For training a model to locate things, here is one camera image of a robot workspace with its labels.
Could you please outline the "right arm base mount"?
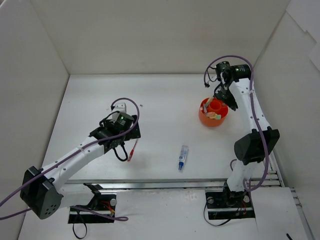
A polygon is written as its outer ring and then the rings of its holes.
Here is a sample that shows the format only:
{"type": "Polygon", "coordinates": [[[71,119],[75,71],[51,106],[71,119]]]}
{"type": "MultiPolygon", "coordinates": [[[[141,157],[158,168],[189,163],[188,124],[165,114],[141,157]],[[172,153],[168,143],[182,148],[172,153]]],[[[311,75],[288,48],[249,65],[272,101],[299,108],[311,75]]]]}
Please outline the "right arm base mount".
{"type": "Polygon", "coordinates": [[[207,191],[205,200],[205,216],[208,220],[227,221],[256,217],[247,192],[236,198],[227,199],[222,191],[207,191]]]}

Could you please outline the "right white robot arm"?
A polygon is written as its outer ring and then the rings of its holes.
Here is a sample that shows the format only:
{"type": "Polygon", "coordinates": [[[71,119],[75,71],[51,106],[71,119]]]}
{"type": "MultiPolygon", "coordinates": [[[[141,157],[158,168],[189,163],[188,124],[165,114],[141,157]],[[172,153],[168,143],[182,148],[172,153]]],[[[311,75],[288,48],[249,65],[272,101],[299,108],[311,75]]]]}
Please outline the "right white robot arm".
{"type": "Polygon", "coordinates": [[[214,97],[231,110],[240,109],[245,135],[234,143],[235,165],[221,193],[222,202],[233,207],[244,195],[259,188],[267,177],[269,155],[280,138],[261,109],[254,87],[254,72],[247,64],[215,66],[219,85],[214,97]]]}

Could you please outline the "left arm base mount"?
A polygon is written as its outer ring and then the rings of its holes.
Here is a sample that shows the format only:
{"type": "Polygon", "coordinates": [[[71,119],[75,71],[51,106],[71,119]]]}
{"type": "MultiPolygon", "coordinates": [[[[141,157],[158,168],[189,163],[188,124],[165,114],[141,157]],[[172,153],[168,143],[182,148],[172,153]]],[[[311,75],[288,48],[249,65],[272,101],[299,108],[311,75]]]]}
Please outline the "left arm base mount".
{"type": "MultiPolygon", "coordinates": [[[[117,204],[117,195],[112,193],[102,194],[100,197],[95,197],[89,205],[81,206],[82,208],[90,209],[101,215],[110,217],[115,216],[117,204]]],[[[90,212],[76,210],[71,208],[69,210],[68,224],[109,224],[114,223],[112,219],[101,217],[90,212]]]]}

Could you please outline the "blue pen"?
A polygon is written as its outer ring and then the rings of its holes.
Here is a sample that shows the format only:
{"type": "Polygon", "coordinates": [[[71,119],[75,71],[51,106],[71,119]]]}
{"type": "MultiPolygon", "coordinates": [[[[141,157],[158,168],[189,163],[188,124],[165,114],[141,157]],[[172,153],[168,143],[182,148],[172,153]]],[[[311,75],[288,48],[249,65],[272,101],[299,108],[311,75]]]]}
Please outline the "blue pen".
{"type": "Polygon", "coordinates": [[[209,97],[209,98],[206,100],[206,102],[203,104],[203,111],[204,111],[205,113],[208,112],[208,107],[209,107],[210,103],[212,102],[212,100],[213,100],[213,98],[212,98],[212,97],[209,97]]]}

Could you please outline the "yellow highlighter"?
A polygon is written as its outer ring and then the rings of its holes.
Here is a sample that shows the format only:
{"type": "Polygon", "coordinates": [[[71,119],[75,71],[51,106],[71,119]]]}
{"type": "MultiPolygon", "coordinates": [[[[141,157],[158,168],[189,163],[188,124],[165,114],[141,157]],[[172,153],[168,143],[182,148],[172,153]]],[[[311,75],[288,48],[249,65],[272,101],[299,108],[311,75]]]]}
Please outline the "yellow highlighter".
{"type": "Polygon", "coordinates": [[[209,119],[214,119],[214,120],[220,120],[222,118],[220,114],[217,114],[215,112],[207,112],[205,116],[208,117],[209,119]]]}

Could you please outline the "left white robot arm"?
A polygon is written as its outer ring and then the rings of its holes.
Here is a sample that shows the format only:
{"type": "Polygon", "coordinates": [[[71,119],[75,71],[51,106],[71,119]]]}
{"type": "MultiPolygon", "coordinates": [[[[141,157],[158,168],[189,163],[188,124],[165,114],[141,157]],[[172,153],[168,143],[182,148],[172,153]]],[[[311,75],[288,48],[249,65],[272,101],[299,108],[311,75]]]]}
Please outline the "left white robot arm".
{"type": "Polygon", "coordinates": [[[65,156],[43,168],[32,166],[25,171],[20,198],[39,219],[47,219],[60,208],[94,210],[99,206],[101,194],[95,186],[84,183],[67,187],[65,184],[93,160],[118,146],[123,147],[126,141],[141,137],[139,114],[115,111],[115,115],[116,119],[101,120],[98,128],[65,156]]]}

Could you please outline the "red pen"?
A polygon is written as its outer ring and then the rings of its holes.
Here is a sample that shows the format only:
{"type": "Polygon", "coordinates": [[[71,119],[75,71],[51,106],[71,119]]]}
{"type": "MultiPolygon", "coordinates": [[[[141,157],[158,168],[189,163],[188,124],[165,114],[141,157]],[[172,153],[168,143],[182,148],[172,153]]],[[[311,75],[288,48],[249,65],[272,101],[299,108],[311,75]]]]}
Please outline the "red pen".
{"type": "Polygon", "coordinates": [[[133,147],[132,147],[132,149],[131,149],[131,151],[130,151],[130,154],[129,154],[129,156],[128,156],[128,160],[127,160],[128,162],[131,161],[131,159],[132,159],[132,157],[133,157],[133,155],[134,155],[134,152],[135,152],[135,149],[136,149],[136,146],[137,146],[138,142],[139,142],[139,140],[136,139],[136,140],[135,140],[135,143],[134,143],[134,145],[133,145],[133,147]]]}

